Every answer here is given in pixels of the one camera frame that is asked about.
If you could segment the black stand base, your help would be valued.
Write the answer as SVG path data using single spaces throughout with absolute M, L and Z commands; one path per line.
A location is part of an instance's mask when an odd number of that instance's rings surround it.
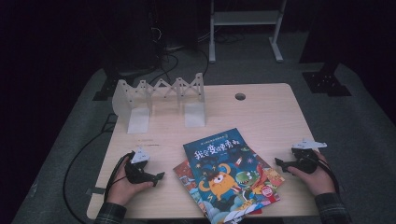
M 351 93 L 335 76 L 339 62 L 326 62 L 319 71 L 303 72 L 303 77 L 313 93 L 327 93 L 331 97 L 350 96 Z
M 109 97 L 112 97 L 115 89 L 117 88 L 119 79 L 117 77 L 107 76 L 101 90 L 99 90 L 94 96 L 94 101 L 106 101 Z

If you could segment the colourful many-monsters picture book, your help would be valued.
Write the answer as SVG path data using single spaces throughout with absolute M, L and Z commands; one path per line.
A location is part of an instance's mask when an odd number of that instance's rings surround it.
M 211 224 L 238 223 L 250 212 L 280 200 L 276 189 L 285 181 L 254 151 L 234 163 L 221 163 L 196 179 L 188 161 L 174 168 L 186 191 Z

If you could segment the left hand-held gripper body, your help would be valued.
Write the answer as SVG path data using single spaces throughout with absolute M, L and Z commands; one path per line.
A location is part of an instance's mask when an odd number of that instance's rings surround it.
M 148 161 L 149 154 L 142 147 L 128 154 L 128 161 L 124 169 L 130 183 L 139 184 L 153 181 L 153 176 L 144 171 Z

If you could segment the blue monster picture book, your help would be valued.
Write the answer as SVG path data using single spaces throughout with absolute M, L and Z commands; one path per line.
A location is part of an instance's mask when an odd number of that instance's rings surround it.
M 237 224 L 280 200 L 284 178 L 251 149 L 237 129 L 184 146 L 193 179 L 211 224 Z

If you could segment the white metal desk frame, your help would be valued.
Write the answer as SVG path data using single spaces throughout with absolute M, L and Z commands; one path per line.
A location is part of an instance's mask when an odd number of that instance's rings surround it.
M 279 9 L 268 11 L 216 11 L 214 0 L 210 8 L 210 32 L 208 61 L 216 61 L 215 28 L 217 26 L 247 26 L 247 25 L 274 25 L 274 34 L 269 37 L 269 43 L 278 63 L 284 61 L 277 44 L 277 39 L 283 21 L 288 0 L 281 0 Z

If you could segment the person's left hand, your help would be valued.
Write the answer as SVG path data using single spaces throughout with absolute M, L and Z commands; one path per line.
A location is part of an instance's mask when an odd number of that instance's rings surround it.
M 111 185 L 108 191 L 106 203 L 114 203 L 125 206 L 137 193 L 153 186 L 152 182 L 143 182 L 139 184 L 130 183 L 126 178 L 124 169 L 127 161 L 128 158 L 125 158 L 122 161 L 120 168 L 116 172 L 115 182 Z

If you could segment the person's right hand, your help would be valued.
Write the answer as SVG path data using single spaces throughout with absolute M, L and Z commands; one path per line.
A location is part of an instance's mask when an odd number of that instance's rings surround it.
M 322 154 L 316 151 L 316 155 L 318 156 L 319 166 L 314 173 L 307 174 L 293 166 L 290 166 L 288 171 L 301 178 L 314 196 L 324 193 L 335 193 L 336 189 L 333 180 L 327 173 L 330 167 Z

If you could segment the white expandable book stand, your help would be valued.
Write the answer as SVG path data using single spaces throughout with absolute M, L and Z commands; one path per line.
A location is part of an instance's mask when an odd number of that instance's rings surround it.
M 202 73 L 189 83 L 178 77 L 172 84 L 160 78 L 155 84 L 141 80 L 136 87 L 120 79 L 112 97 L 115 114 L 127 133 L 146 133 L 159 103 L 176 103 L 171 111 L 184 115 L 186 127 L 205 127 L 205 85 Z

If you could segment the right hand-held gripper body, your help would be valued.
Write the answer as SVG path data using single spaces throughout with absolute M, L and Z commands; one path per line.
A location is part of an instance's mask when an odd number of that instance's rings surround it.
M 326 143 L 305 138 L 301 142 L 294 144 L 291 148 L 291 153 L 297 159 L 295 167 L 307 174 L 314 173 L 318 167 L 318 156 L 314 149 L 326 146 Z

